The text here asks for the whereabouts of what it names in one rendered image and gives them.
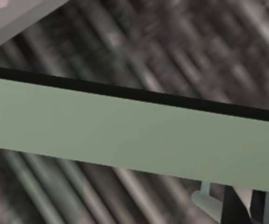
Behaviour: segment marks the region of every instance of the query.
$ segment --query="flat green panel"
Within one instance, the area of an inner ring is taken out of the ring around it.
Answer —
[[[0,148],[269,191],[269,122],[0,80]]]

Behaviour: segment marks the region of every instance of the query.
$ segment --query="black stripe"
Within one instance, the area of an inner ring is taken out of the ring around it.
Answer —
[[[0,68],[0,79],[269,122],[269,110]]]

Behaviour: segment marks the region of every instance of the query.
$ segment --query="gray object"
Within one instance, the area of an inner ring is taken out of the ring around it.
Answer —
[[[0,0],[0,45],[68,0]]]

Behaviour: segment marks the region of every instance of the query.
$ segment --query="green horizontal bar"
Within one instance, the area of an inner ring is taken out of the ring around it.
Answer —
[[[0,148],[269,191],[269,122],[1,79]]]

